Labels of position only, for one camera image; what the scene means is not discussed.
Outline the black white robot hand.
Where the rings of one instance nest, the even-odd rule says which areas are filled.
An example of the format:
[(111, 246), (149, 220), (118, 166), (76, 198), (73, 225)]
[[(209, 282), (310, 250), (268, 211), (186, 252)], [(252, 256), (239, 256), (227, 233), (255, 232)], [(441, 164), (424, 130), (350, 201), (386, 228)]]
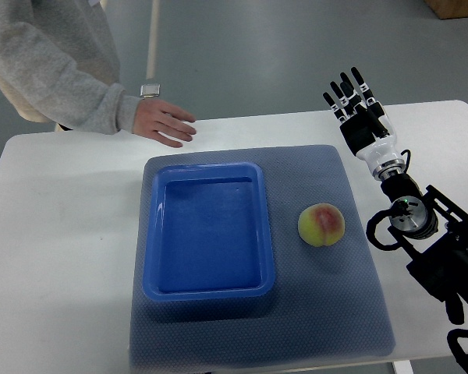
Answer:
[(402, 156), (396, 149), (397, 136), (383, 106), (356, 67), (351, 73), (359, 86), (357, 93), (350, 78), (340, 73), (342, 82), (331, 81), (338, 106), (328, 92), (323, 98), (340, 122), (340, 131), (351, 153), (364, 161), (372, 175), (402, 174)]

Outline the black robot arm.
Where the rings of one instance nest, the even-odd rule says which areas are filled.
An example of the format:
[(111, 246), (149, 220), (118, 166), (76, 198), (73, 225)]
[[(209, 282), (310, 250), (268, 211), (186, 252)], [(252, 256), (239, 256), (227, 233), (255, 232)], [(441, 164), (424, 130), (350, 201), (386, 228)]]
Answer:
[(445, 306), (455, 329), (448, 332), (450, 351), (468, 373), (468, 340), (464, 305), (468, 305), (468, 213), (434, 186), (420, 191), (409, 176), (411, 152), (396, 149), (390, 118), (357, 68), (341, 72), (323, 98), (340, 123), (339, 129), (354, 157), (364, 161), (381, 183), (390, 206), (368, 222), (366, 236), (377, 249), (403, 249), (406, 269), (427, 293)]

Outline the grey sweater forearm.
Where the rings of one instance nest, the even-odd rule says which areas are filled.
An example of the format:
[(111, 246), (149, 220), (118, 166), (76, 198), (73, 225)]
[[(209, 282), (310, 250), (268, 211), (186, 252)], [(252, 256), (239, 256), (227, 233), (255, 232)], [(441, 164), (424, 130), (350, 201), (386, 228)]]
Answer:
[(132, 132), (140, 100), (119, 73), (99, 1), (0, 1), (0, 90), (26, 120)]

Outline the person's bare hand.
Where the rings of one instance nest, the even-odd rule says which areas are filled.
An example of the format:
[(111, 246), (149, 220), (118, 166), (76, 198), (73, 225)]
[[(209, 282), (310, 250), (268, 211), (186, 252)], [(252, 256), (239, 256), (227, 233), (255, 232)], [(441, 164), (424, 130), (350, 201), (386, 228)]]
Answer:
[(136, 107), (132, 133), (171, 148), (180, 148), (197, 134), (196, 119), (182, 108), (159, 99), (143, 99)]

